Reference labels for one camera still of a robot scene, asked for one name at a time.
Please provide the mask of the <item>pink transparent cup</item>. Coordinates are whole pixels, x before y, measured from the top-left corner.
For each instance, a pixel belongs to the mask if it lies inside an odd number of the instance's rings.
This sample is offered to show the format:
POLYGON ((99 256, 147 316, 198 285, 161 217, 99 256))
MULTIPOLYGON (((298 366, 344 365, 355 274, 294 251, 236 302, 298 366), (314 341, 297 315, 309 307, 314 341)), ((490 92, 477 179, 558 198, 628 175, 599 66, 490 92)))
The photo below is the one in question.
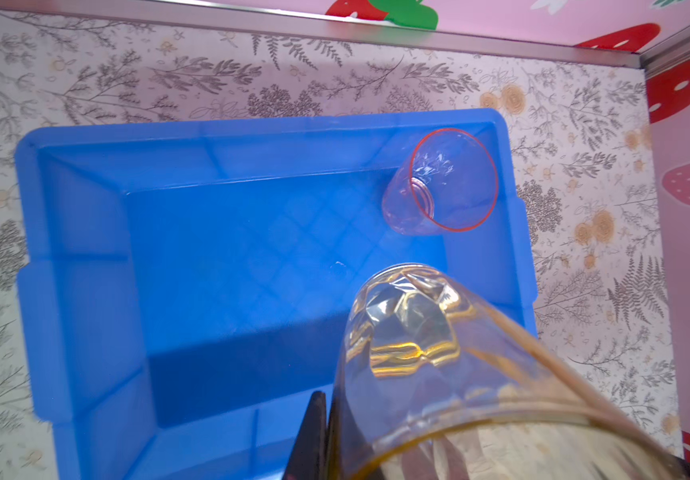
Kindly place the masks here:
POLYGON ((496 164, 482 141, 442 128, 410 150, 383 194, 382 212, 399 234, 463 233, 493 213, 499 187, 496 164))

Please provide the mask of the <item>yellow transparent cup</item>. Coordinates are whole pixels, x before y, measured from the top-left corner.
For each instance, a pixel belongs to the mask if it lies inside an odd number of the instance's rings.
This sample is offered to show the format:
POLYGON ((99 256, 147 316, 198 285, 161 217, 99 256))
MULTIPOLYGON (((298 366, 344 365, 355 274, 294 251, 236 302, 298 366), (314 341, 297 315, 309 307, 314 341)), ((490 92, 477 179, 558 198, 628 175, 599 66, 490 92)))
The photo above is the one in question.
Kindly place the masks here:
POLYGON ((332 479, 681 479, 678 461, 540 341, 422 264, 358 292, 332 479))

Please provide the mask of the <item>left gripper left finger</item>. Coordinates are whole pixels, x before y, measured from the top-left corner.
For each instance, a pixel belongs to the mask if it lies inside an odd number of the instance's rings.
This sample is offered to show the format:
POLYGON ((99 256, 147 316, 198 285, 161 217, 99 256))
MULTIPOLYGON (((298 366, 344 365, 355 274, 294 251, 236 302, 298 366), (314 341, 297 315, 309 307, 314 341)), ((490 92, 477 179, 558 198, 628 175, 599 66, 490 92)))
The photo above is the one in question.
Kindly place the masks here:
POLYGON ((315 391, 307 405, 283 480, 326 478, 327 420, 326 395, 315 391))

